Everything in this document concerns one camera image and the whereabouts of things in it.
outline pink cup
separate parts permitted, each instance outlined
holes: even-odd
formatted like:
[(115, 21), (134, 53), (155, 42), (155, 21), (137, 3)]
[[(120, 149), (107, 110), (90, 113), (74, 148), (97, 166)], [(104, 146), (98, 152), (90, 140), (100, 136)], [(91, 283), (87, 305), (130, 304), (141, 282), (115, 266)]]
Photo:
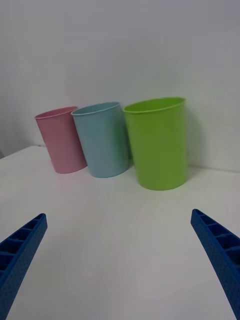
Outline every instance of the pink cup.
[(35, 117), (54, 169), (68, 174), (87, 166), (71, 112), (76, 106), (41, 113)]

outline blue plastic gripper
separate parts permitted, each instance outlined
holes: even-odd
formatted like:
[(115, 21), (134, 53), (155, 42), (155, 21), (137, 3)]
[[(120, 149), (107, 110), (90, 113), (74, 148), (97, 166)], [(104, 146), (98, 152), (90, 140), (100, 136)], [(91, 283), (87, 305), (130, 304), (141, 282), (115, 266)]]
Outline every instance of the blue plastic gripper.
[(5, 320), (47, 230), (44, 213), (0, 243), (0, 320)]
[(194, 209), (191, 225), (216, 272), (237, 320), (240, 320), (240, 238)]

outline table surface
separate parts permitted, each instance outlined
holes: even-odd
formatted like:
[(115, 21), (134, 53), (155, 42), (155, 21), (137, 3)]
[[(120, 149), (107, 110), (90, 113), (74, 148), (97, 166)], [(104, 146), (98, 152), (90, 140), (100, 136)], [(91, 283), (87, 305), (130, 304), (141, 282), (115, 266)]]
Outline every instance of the table surface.
[(32, 146), (0, 160), (0, 241), (39, 213), (48, 229), (8, 320), (234, 320), (191, 224), (198, 208), (240, 235), (240, 173), (190, 168), (179, 188), (134, 168), (54, 172)]

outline green cup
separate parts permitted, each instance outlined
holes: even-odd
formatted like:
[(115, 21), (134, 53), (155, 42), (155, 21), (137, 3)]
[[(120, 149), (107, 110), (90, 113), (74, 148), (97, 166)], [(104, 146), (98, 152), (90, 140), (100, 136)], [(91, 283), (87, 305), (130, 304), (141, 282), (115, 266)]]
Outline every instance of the green cup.
[(151, 190), (182, 185), (187, 178), (185, 99), (147, 100), (123, 111), (140, 185)]

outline white background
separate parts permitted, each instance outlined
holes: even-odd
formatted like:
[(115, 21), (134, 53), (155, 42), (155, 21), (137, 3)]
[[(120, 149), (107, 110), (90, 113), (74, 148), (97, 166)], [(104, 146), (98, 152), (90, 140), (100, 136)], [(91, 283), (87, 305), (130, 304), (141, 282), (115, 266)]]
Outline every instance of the white background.
[(2, 0), (0, 150), (68, 105), (188, 100), (189, 162), (240, 171), (239, 0)]

